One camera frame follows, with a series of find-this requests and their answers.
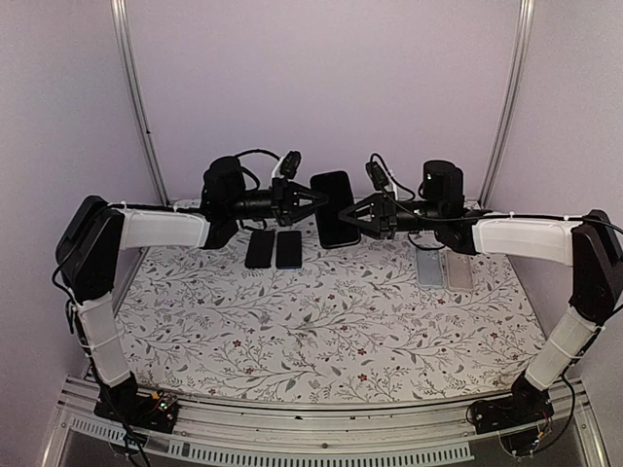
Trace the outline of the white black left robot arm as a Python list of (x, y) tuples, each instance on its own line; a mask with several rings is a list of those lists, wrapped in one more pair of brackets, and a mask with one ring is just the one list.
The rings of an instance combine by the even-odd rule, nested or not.
[(129, 249), (180, 246), (214, 250), (227, 245), (241, 221), (272, 219), (292, 226), (325, 205), (328, 197), (294, 180), (299, 152), (278, 159), (267, 189), (247, 188), (250, 171), (238, 155), (221, 157), (203, 175), (197, 208), (112, 203), (86, 197), (55, 250), (52, 284), (74, 309), (99, 380), (112, 388), (108, 408), (124, 422), (145, 412), (142, 397), (127, 386), (131, 371), (113, 317), (112, 290), (118, 256)]

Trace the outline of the left aluminium frame post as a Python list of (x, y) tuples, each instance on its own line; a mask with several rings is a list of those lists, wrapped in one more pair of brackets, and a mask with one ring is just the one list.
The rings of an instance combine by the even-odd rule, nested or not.
[(148, 173), (158, 202), (162, 205), (170, 205), (169, 195), (165, 186), (165, 178), (158, 160), (153, 134), (148, 121), (139, 83), (128, 21), (128, 5), (124, 0), (111, 0), (110, 6), (119, 55), (128, 86), (130, 105), (137, 126), (138, 139), (144, 153)]

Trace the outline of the light blue phone case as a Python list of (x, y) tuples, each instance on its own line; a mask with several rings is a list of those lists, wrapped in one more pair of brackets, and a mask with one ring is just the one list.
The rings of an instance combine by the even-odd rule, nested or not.
[(442, 268), (441, 255), (438, 250), (416, 251), (418, 282), (421, 287), (443, 288), (445, 276)]

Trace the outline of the left arm base with board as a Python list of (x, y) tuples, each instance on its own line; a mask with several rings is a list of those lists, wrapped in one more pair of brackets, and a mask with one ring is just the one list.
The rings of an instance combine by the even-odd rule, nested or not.
[(171, 434), (179, 414), (179, 404), (175, 397), (157, 391), (156, 395), (142, 395), (136, 390), (122, 391), (115, 387), (101, 390), (93, 413), (117, 422), (125, 422), (137, 427)]

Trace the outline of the beige phone case with ring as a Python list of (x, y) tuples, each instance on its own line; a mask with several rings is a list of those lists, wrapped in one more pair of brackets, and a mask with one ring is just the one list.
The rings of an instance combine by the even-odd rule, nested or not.
[(471, 291), (473, 277), (469, 257), (454, 251), (446, 253), (448, 285), (450, 289)]

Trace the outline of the right arm base with board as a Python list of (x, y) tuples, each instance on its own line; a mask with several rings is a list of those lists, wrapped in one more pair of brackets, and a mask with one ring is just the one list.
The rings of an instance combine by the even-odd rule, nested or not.
[(479, 435), (506, 432), (499, 437), (503, 450), (513, 457), (528, 457), (551, 432), (553, 415), (549, 395), (530, 402), (509, 395), (476, 400), (466, 409), (465, 419)]

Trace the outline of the right aluminium frame post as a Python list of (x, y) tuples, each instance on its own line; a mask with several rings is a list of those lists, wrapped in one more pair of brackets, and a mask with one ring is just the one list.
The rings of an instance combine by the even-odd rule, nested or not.
[(487, 207), (491, 202), (495, 182), (502, 166), (529, 52), (534, 6), (535, 2), (533, 0), (521, 0), (519, 2), (519, 14), (506, 91), (502, 101), (491, 155), (478, 197), (479, 204), (482, 207)]

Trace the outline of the front aluminium rail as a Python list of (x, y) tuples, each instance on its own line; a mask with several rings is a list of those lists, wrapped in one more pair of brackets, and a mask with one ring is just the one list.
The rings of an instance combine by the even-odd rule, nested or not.
[(553, 417), (536, 453), (529, 423), (488, 433), (469, 397), (391, 404), (304, 405), (188, 396), (169, 434), (97, 417), (96, 385), (69, 377), (44, 444), (44, 466), (611, 466), (579, 380), (551, 390)]

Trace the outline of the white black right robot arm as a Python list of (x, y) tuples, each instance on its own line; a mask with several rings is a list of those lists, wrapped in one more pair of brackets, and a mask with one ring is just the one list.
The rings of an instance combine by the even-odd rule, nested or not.
[(622, 309), (621, 229), (594, 209), (582, 216), (496, 213), (465, 206), (463, 172), (451, 162), (424, 164), (419, 198), (400, 200), (389, 190), (392, 179), (381, 163), (366, 172), (375, 192), (340, 211), (342, 221), (376, 239), (399, 232), (430, 231), (452, 251), (476, 256), (503, 254), (549, 261), (572, 269), (568, 310), (545, 345), (512, 386), (503, 415), (523, 424), (541, 406), (544, 393), (577, 362), (599, 330)]

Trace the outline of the aluminium frame post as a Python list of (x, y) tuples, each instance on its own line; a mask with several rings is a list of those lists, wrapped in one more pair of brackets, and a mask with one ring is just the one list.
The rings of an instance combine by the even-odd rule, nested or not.
[(519, 2), (519, 14), (506, 91), (502, 101), (491, 155), (478, 197), (479, 204), (482, 207), (487, 207), (491, 202), (495, 182), (502, 166), (529, 52), (534, 6), (535, 2), (533, 0), (521, 0)]
[(165, 178), (158, 160), (153, 134), (148, 121), (139, 83), (128, 21), (128, 5), (124, 0), (111, 0), (110, 6), (119, 55), (128, 86), (130, 105), (137, 126), (138, 139), (144, 153), (148, 173), (158, 202), (162, 205), (170, 205), (169, 195), (165, 186)]

